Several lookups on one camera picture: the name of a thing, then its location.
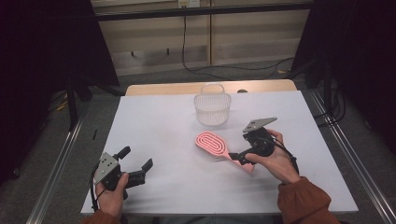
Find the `person's left hand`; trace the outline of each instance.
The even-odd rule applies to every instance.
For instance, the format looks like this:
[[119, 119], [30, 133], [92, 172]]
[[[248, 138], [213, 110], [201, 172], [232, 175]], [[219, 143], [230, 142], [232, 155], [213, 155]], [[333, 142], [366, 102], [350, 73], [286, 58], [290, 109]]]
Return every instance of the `person's left hand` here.
[[105, 189], [105, 186], [102, 183], [98, 183], [95, 188], [95, 193], [99, 196], [98, 201], [100, 210], [116, 217], [118, 220], [121, 218], [123, 191], [125, 186], [128, 184], [128, 178], [129, 175], [127, 173], [123, 174], [114, 191]]

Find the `white basket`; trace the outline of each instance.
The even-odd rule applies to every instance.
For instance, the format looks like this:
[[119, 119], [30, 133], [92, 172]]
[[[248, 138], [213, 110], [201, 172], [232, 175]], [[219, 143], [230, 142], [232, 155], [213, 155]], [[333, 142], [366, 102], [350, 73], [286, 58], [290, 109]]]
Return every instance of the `white basket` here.
[[[221, 92], [205, 92], [205, 88], [217, 85]], [[195, 111], [199, 122], [206, 126], [219, 126], [228, 119], [231, 105], [231, 95], [225, 93], [224, 87], [217, 82], [206, 83], [201, 93], [194, 98]]]

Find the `orange sleeve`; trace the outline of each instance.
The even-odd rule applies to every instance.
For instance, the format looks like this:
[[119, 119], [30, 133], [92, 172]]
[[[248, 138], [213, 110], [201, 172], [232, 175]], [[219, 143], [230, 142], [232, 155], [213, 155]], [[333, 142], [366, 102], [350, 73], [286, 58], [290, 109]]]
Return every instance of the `orange sleeve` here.
[[279, 185], [277, 205], [285, 224], [340, 223], [328, 208], [332, 199], [306, 177], [296, 183]]
[[84, 217], [81, 224], [119, 224], [120, 222], [113, 216], [97, 210], [92, 216]]

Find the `white table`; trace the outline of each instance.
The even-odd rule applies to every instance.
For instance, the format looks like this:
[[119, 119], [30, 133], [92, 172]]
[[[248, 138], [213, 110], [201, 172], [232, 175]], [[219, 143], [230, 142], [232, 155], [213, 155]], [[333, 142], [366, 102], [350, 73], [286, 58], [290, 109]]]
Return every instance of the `white table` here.
[[[350, 195], [315, 121], [299, 91], [232, 93], [229, 120], [208, 128], [195, 118], [194, 94], [125, 96], [104, 151], [125, 146], [132, 152], [121, 170], [139, 170], [149, 158], [154, 166], [146, 184], [128, 189], [123, 213], [149, 216], [276, 214], [279, 181], [260, 165], [252, 175], [231, 161], [217, 161], [194, 144], [203, 131], [226, 140], [232, 152], [249, 148], [242, 130], [251, 119], [277, 117], [266, 128], [284, 134], [285, 146], [297, 157], [300, 174], [331, 197], [330, 211], [355, 212]], [[81, 213], [92, 213], [90, 194]]]

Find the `wall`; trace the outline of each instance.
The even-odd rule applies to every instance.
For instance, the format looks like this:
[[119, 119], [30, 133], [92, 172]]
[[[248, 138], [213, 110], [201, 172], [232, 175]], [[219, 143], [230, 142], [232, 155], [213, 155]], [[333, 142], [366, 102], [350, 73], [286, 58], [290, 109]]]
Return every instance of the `wall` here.
[[[121, 5], [121, 1], [123, 0], [115, 1], [115, 5], [106, 7], [99, 7], [98, 0], [92, 0], [92, 4], [96, 13], [177, 8], [177, 1], [157, 0], [154, 3], [130, 5]], [[210, 2], [212, 6], [221, 7], [292, 1], [201, 0], [201, 7], [210, 6]], [[191, 16], [187, 18], [186, 49], [203, 47], [206, 64], [233, 63], [234, 59], [241, 57], [245, 60], [239, 62], [274, 60], [293, 56], [297, 50], [308, 12], [309, 10], [297, 10]], [[100, 26], [109, 51], [113, 55], [126, 51], [181, 49], [183, 44], [184, 20], [180, 17], [101, 21]], [[257, 52], [250, 54], [241, 52], [240, 49], [243, 46], [252, 44], [258, 47], [250, 47], [251, 49], [262, 48], [262, 51], [255, 50]]]

